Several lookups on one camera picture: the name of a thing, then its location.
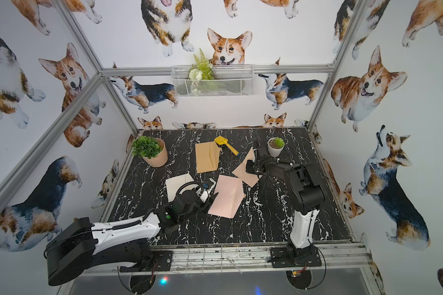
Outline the cream letter paper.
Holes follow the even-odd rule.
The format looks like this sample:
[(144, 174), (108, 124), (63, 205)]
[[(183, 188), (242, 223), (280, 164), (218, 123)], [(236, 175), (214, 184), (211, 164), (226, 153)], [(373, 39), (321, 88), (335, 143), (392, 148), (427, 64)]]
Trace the cream letter paper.
[(247, 153), (245, 159), (240, 163), (239, 166), (232, 172), (236, 177), (241, 179), (244, 183), (246, 183), (249, 187), (253, 188), (259, 181), (259, 177), (256, 174), (250, 174), (246, 172), (247, 161), (254, 160), (254, 151), (253, 147)]

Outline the fern and white flower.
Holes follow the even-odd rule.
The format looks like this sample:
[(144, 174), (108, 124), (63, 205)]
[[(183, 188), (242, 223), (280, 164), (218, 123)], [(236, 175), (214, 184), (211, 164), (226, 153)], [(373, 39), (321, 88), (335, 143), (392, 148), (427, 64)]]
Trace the fern and white flower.
[(194, 64), (188, 73), (193, 95), (198, 96), (215, 91), (215, 76), (212, 66), (213, 64), (205, 56), (202, 49), (199, 49), (199, 55), (194, 54)]

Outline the white cream envelope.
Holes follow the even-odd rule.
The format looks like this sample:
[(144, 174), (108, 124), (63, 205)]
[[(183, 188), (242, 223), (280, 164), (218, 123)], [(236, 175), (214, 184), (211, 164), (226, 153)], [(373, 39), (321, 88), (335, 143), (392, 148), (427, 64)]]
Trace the white cream envelope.
[(174, 201), (177, 191), (181, 186), (192, 181), (194, 181), (194, 179), (189, 173), (167, 179), (166, 189), (168, 202)]

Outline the pink envelope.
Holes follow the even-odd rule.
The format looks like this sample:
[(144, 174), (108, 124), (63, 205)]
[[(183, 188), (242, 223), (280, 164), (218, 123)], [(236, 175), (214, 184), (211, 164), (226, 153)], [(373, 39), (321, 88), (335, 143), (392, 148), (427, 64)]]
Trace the pink envelope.
[(208, 214), (233, 219), (245, 198), (242, 180), (220, 175), (215, 187), (215, 193), (217, 196)]

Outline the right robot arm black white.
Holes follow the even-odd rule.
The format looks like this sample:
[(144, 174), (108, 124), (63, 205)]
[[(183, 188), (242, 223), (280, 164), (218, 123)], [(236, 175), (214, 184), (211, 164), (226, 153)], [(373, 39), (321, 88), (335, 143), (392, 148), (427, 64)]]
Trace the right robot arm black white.
[(294, 225), (284, 257), (298, 264), (314, 252), (313, 229), (326, 200), (326, 190), (320, 174), (310, 163), (300, 164), (271, 156), (267, 149), (253, 149), (254, 159), (248, 160), (246, 172), (257, 177), (275, 177), (284, 182), (289, 203), (294, 209)]

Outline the small plant in white pot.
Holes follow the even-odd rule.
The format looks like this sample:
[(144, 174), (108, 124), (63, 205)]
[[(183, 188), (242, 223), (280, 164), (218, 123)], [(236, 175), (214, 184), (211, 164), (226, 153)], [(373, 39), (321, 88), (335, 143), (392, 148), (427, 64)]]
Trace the small plant in white pot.
[(285, 142), (279, 137), (271, 138), (268, 140), (268, 152), (271, 157), (279, 157), (283, 151)]

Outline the green plant in terracotta pot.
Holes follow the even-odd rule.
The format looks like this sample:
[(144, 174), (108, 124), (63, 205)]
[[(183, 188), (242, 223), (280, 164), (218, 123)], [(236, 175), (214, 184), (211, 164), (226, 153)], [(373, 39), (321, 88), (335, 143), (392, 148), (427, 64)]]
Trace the green plant in terracotta pot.
[(164, 166), (168, 161), (165, 142), (150, 136), (139, 136), (135, 139), (132, 143), (132, 154), (155, 168)]

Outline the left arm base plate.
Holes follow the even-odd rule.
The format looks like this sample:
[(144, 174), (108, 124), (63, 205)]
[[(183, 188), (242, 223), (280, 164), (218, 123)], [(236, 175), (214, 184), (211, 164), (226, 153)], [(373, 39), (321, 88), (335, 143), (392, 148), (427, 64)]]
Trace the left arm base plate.
[(142, 260), (132, 267), (119, 267), (122, 273), (128, 272), (154, 272), (171, 270), (173, 251), (156, 251), (149, 256), (144, 256)]

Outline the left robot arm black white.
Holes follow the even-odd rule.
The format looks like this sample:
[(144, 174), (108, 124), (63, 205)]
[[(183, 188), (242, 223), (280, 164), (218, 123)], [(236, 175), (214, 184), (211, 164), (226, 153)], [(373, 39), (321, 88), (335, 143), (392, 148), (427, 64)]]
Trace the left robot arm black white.
[(141, 217), (115, 222), (78, 219), (45, 249), (48, 284), (63, 285), (106, 264), (119, 264), (120, 272), (130, 273), (170, 270), (172, 251), (154, 251), (149, 241), (175, 231), (198, 212), (208, 212), (217, 194), (202, 184), (195, 186), (182, 186), (172, 202)]

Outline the brown kraft envelope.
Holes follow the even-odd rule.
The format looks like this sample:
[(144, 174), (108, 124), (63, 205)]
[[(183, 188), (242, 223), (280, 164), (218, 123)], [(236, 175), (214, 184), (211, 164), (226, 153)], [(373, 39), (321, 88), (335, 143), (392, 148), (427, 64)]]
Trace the brown kraft envelope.
[(221, 150), (215, 141), (195, 144), (197, 173), (216, 171)]

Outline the yellow toy shovel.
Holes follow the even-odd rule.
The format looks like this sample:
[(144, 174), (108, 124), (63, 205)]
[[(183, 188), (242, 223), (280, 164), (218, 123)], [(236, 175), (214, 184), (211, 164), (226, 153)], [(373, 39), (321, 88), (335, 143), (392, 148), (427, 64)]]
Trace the yellow toy shovel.
[(226, 146), (235, 156), (239, 155), (239, 152), (228, 143), (228, 140), (226, 138), (218, 136), (216, 137), (215, 142), (220, 146)]

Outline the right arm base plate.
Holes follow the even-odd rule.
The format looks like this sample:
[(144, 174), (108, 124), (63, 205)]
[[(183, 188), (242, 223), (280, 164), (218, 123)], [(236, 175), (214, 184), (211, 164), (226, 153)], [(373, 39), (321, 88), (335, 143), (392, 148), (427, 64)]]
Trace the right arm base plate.
[(268, 263), (271, 263), (275, 269), (322, 266), (321, 255), (314, 245), (302, 249), (287, 245), (285, 247), (271, 248), (269, 252)]

